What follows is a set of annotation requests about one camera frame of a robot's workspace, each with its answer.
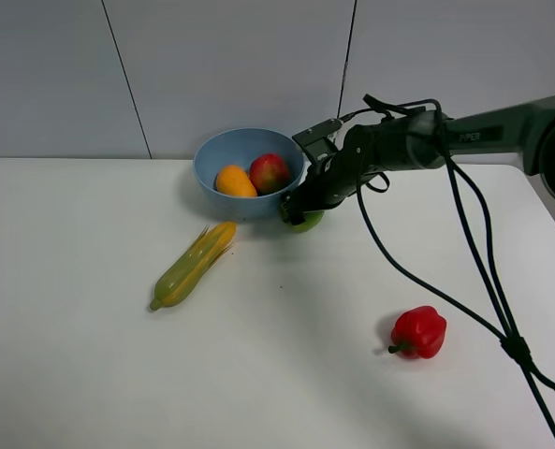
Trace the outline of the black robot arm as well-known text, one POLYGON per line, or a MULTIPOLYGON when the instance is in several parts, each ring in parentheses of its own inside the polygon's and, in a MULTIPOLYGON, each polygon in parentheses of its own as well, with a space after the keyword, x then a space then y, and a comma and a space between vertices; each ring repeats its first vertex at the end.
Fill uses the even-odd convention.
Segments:
POLYGON ((293 137, 310 165, 305 180, 282 196, 285 222, 300 225, 310 212, 338 207, 381 173, 436 169, 447 157, 515 153, 523 172, 540 176, 555 198, 555 95, 458 119, 431 99, 392 105, 367 94, 364 101, 382 121, 353 125, 341 146, 330 137, 350 115, 293 137))

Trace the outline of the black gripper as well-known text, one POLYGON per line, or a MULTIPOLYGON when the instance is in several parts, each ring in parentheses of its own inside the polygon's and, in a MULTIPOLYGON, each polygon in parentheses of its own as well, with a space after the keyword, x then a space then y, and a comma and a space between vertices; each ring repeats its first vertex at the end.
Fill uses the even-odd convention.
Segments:
POLYGON ((281 220, 287 225, 302 225, 304 212, 330 210, 357 190, 358 177, 366 172, 363 156, 333 156, 328 169, 305 180, 290 195, 282 195, 281 220))

